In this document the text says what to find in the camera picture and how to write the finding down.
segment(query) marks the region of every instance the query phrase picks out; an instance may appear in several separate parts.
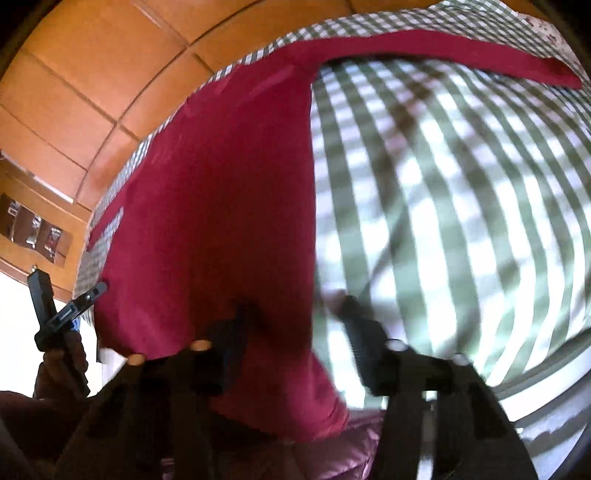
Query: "hand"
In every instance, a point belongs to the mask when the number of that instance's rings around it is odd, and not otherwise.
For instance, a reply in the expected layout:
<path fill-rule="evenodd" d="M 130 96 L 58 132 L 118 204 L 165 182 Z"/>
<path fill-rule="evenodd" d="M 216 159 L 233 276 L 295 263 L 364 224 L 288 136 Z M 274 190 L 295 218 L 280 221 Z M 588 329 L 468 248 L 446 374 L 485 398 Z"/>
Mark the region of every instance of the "hand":
<path fill-rule="evenodd" d="M 74 367 L 82 374 L 86 373 L 88 362 L 80 333 L 66 332 L 64 339 L 74 361 Z M 36 398 L 62 397 L 65 393 L 73 394 L 77 390 L 76 384 L 63 362 L 63 357 L 64 351 L 57 349 L 49 350 L 43 355 L 43 363 L 39 368 L 35 383 Z"/>

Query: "dark fabric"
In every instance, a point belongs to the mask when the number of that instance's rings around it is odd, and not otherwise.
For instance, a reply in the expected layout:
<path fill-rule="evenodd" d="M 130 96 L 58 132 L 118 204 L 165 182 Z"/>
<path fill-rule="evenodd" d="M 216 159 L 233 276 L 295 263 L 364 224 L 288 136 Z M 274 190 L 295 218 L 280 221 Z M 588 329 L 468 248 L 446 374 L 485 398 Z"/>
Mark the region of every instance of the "dark fabric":
<path fill-rule="evenodd" d="M 7 420 L 9 433 L 29 459 L 56 459 L 87 403 L 72 407 L 71 403 L 0 393 L 0 419 Z M 382 418 L 381 411 L 353 411 L 340 435 L 318 442 L 294 443 L 272 439 L 214 415 L 212 445 L 219 455 L 222 479 L 361 480 L 367 478 L 371 468 Z M 1 451 L 2 445 L 0 442 L 0 458 L 10 453 Z M 9 455 L 5 461 L 14 457 Z M 163 478 L 172 480 L 173 471 L 174 461 L 164 460 Z M 16 478 L 21 477 L 0 476 L 0 480 Z"/>
<path fill-rule="evenodd" d="M 0 419 L 0 480 L 39 480 Z"/>
<path fill-rule="evenodd" d="M 152 142 L 92 231 L 121 207 L 95 306 L 104 344 L 148 358 L 177 353 L 248 301 L 261 312 L 242 375 L 212 406 L 295 440 L 330 436 L 346 408 L 311 352 L 315 262 L 310 85 L 320 65 L 403 54 L 580 87 L 556 59 L 434 31 L 302 41 L 195 93 Z"/>
<path fill-rule="evenodd" d="M 311 443 L 269 441 L 220 454 L 222 480 L 362 480 L 368 477 L 383 412 L 352 411 L 343 432 Z M 172 480 L 174 462 L 163 462 Z"/>
<path fill-rule="evenodd" d="M 34 397 L 0 392 L 0 420 L 27 458 L 56 460 L 88 410 L 39 366 Z"/>

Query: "white and green checkered fabric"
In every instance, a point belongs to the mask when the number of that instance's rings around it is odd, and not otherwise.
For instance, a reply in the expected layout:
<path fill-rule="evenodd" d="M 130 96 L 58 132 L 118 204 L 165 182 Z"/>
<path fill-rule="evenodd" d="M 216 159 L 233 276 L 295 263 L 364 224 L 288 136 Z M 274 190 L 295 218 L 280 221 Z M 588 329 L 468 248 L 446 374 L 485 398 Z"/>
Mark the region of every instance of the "white and green checkered fabric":
<path fill-rule="evenodd" d="M 411 28 L 568 63 L 496 0 L 326 21 L 239 63 L 297 40 Z M 583 90 L 438 60 L 345 59 L 321 68 L 311 108 L 314 348 L 351 406 L 379 399 L 359 382 L 343 328 L 323 307 L 327 291 L 360 297 L 391 336 L 422 353 L 468 354 L 490 385 L 538 365 L 589 327 L 591 86 L 569 65 Z M 91 226 L 152 137 L 115 180 Z M 106 258 L 100 249 L 110 242 L 102 245 L 83 256 L 77 291 L 99 278 Z"/>

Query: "wooden panel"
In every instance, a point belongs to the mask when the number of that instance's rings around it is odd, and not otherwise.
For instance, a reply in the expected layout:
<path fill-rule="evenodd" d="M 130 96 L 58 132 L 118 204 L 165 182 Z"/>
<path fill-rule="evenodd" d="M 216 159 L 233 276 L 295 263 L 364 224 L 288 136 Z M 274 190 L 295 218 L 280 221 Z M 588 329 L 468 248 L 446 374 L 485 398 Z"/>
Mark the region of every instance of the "wooden panel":
<path fill-rule="evenodd" d="M 189 51 L 148 85 L 124 115 L 123 124 L 139 138 L 152 133 L 210 76 Z"/>
<path fill-rule="evenodd" d="M 9 177 L 9 181 L 15 181 L 21 183 L 25 188 L 29 189 L 32 193 L 36 194 L 39 198 L 50 205 L 54 206 L 58 210 L 78 219 L 84 225 L 87 225 L 90 221 L 91 211 L 78 203 L 71 204 L 51 190 L 45 188 L 39 182 L 35 181 L 25 172 L 12 165 L 8 160 L 0 160 L 0 175 L 6 174 Z"/>
<path fill-rule="evenodd" d="M 10 262 L 0 258 L 0 272 L 8 275 L 13 280 L 16 280 L 24 285 L 27 285 L 27 276 L 30 272 L 25 272 L 24 270 L 15 267 Z M 72 299 L 72 292 L 65 290 L 57 285 L 51 286 L 53 289 L 53 296 L 55 299 L 60 300 L 64 303 L 68 303 Z"/>
<path fill-rule="evenodd" d="M 24 48 L 119 118 L 183 45 L 126 0 L 64 0 Z"/>
<path fill-rule="evenodd" d="M 358 13 L 402 10 L 406 8 L 427 8 L 438 3 L 438 0 L 351 0 Z M 546 19 L 545 15 L 527 0 L 505 0 L 505 4 L 516 12 Z"/>
<path fill-rule="evenodd" d="M 66 291 L 72 291 L 76 281 L 80 255 L 84 248 L 86 224 L 46 202 L 36 192 L 7 176 L 6 173 L 0 174 L 0 193 L 6 193 L 10 198 L 72 235 L 72 244 L 63 267 L 58 267 L 38 252 L 20 247 L 0 235 L 2 258 L 26 273 L 30 273 L 31 267 L 37 265 L 51 275 L 51 281 L 56 286 Z"/>
<path fill-rule="evenodd" d="M 61 79 L 23 53 L 14 58 L 0 82 L 0 105 L 85 168 L 113 128 Z"/>
<path fill-rule="evenodd" d="M 189 43 L 253 2 L 254 0 L 145 0 Z"/>
<path fill-rule="evenodd" d="M 265 0 L 205 35 L 194 51 L 219 70 L 292 30 L 344 15 L 350 15 L 345 0 Z"/>
<path fill-rule="evenodd" d="M 74 198 L 85 170 L 39 138 L 0 107 L 0 150 L 21 167 Z"/>
<path fill-rule="evenodd" d="M 137 147 L 138 141 L 117 127 L 90 166 L 78 203 L 93 210 Z"/>

